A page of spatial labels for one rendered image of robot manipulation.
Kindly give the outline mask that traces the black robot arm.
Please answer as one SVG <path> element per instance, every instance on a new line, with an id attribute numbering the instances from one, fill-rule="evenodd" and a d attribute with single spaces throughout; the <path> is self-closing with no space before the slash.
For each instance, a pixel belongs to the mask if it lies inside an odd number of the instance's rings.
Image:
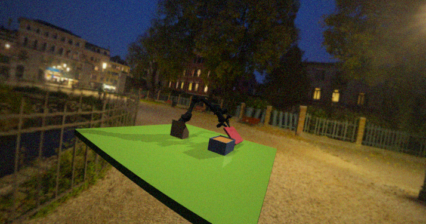
<path id="1" fill-rule="evenodd" d="M 197 98 L 200 98 L 200 99 L 198 100 Z M 196 102 L 204 102 L 204 104 L 206 104 L 212 110 L 214 115 L 216 114 L 217 117 L 219 117 L 221 114 L 224 115 L 225 113 L 228 112 L 226 108 L 221 109 L 220 107 L 210 103 L 206 98 L 204 98 L 202 96 L 193 95 L 192 102 L 190 104 L 188 111 L 185 114 L 182 114 L 181 118 L 178 121 L 186 123 L 187 121 L 190 120 L 190 118 L 192 117 L 191 112 L 192 112 L 193 107 L 194 107 Z M 221 116 L 221 118 L 218 119 L 218 122 L 221 123 L 221 121 L 223 121 L 223 119 L 224 119 L 224 117 Z"/>

